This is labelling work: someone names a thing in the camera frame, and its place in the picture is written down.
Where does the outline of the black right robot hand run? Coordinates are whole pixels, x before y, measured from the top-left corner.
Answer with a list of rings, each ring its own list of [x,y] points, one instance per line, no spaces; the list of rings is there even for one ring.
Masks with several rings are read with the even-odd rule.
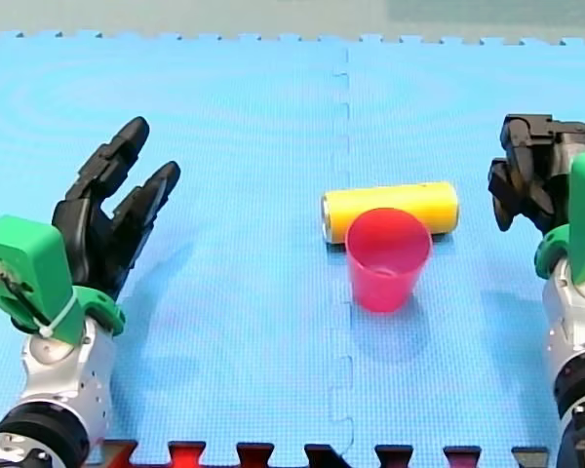
[[[542,234],[568,221],[569,173],[585,152],[585,122],[550,114],[508,114],[499,136],[505,152],[487,173],[498,228],[523,216]]]

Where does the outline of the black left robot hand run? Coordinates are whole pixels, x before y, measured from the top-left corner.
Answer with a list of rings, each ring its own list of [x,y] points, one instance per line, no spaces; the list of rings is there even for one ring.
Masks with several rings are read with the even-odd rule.
[[[65,243],[72,281],[117,298],[153,230],[158,213],[175,189],[180,167],[161,166],[107,215],[103,202],[114,195],[149,136],[137,116],[102,145],[79,169],[74,184],[55,207],[52,225]]]

